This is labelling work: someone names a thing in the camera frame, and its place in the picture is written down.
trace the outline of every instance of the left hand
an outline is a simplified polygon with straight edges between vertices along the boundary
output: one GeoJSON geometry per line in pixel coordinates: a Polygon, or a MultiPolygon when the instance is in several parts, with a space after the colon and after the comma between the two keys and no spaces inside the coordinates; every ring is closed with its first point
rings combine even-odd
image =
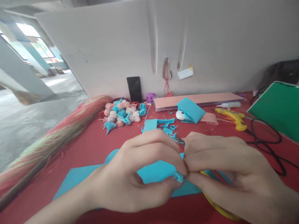
{"type": "Polygon", "coordinates": [[[179,152],[178,144],[159,129],[126,141],[108,165],[99,167],[82,182],[90,209],[137,212],[165,204],[182,184],[172,177],[144,184],[137,171],[163,160],[186,175],[179,152]]]}

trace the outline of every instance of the red string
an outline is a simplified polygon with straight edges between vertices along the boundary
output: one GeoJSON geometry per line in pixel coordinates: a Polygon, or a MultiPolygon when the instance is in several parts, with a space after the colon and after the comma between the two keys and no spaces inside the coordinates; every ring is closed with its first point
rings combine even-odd
{"type": "Polygon", "coordinates": [[[170,90],[169,83],[168,83],[168,80],[169,80],[169,77],[168,77],[168,59],[166,59],[166,61],[165,61],[164,68],[165,67],[166,67],[166,77],[165,77],[165,70],[163,70],[163,77],[166,81],[165,88],[164,88],[164,96],[166,97],[170,93],[172,95],[172,92],[170,90]]]}

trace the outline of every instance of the hand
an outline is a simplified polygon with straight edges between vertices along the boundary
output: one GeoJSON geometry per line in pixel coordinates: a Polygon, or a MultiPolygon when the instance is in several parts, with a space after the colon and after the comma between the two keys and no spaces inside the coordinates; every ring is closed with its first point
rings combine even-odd
{"type": "Polygon", "coordinates": [[[213,202],[251,223],[297,223],[299,194],[288,188],[266,158],[237,137],[191,132],[185,140],[187,180],[213,202]],[[200,170],[222,170],[231,186],[204,176],[200,170]]]}
{"type": "Polygon", "coordinates": [[[181,186],[174,178],[143,184],[137,171],[159,160],[187,174],[178,144],[156,129],[126,141],[111,162],[95,170],[82,184],[88,188],[90,209],[137,212],[165,204],[181,186]]]}

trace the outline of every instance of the window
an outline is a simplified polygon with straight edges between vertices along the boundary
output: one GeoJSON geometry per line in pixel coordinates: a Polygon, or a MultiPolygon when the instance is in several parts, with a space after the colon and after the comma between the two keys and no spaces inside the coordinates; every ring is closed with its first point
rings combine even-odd
{"type": "Polygon", "coordinates": [[[54,55],[44,43],[38,32],[33,28],[33,26],[17,23],[20,30],[27,36],[31,41],[32,46],[43,58],[53,58],[54,55]]]}
{"type": "Polygon", "coordinates": [[[24,60],[27,60],[26,56],[19,50],[19,48],[11,42],[7,36],[5,36],[2,31],[0,31],[0,36],[23,58],[24,60]]]}

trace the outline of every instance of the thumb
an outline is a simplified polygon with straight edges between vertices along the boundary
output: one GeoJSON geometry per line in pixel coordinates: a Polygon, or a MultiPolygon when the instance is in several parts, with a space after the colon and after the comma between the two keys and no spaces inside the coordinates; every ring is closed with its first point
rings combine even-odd
{"type": "Polygon", "coordinates": [[[205,192],[214,203],[235,215],[244,212],[244,202],[248,202],[250,207],[253,200],[249,193],[224,185],[201,173],[191,172],[186,179],[205,192]]]}
{"type": "Polygon", "coordinates": [[[168,177],[161,182],[144,185],[142,201],[146,202],[146,208],[155,208],[165,204],[171,197],[174,190],[179,189],[183,183],[178,182],[174,177],[168,177]]]}

